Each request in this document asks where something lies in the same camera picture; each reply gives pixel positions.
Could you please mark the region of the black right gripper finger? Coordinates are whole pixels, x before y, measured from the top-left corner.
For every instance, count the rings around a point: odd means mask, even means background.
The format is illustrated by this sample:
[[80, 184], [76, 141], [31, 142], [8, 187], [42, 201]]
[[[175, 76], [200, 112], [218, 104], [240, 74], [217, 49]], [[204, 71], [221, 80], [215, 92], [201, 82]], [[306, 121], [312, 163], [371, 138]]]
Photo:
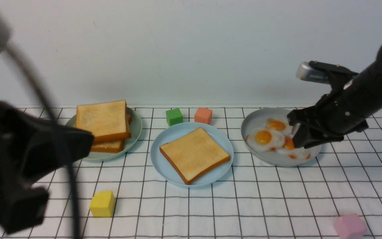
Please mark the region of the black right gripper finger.
[[333, 133], [318, 124], [298, 123], [292, 140], [294, 147], [308, 149], [330, 142], [340, 142], [344, 140], [344, 135]]
[[317, 126], [317, 106], [292, 110], [287, 115], [289, 125], [296, 126], [303, 124], [307, 126]]

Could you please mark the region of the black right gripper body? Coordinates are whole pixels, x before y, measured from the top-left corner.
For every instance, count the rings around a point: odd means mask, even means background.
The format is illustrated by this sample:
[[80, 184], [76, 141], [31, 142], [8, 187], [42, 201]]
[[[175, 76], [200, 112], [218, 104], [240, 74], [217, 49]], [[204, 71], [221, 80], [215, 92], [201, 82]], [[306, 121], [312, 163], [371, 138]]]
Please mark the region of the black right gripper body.
[[381, 98], [370, 89], [370, 77], [346, 67], [318, 61], [309, 66], [323, 73], [331, 86], [313, 107], [317, 129], [323, 136], [339, 138], [345, 134], [363, 131], [366, 119], [382, 108]]

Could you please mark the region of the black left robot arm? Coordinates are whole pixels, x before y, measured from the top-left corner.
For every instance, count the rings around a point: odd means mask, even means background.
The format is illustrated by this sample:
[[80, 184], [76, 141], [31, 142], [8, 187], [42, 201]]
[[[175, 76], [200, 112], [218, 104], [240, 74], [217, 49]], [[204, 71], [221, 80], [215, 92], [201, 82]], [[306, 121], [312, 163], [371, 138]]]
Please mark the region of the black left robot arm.
[[37, 118], [0, 101], [0, 227], [12, 234], [42, 224], [49, 192], [33, 184], [65, 167], [72, 202], [72, 236], [81, 239], [73, 163], [89, 154], [94, 136], [58, 124], [39, 74], [11, 41], [10, 27], [1, 14], [0, 53], [23, 76], [47, 115], [47, 119]]

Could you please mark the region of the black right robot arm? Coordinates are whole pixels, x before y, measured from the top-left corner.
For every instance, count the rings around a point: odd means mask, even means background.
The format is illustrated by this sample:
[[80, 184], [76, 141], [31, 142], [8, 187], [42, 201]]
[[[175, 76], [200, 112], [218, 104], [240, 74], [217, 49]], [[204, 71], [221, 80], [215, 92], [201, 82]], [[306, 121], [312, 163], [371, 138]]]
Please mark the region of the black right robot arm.
[[345, 135], [367, 129], [367, 118], [382, 109], [382, 45], [375, 61], [360, 73], [337, 64], [309, 61], [300, 64], [296, 77], [331, 86], [314, 106], [287, 115], [294, 126], [296, 148], [341, 142]]

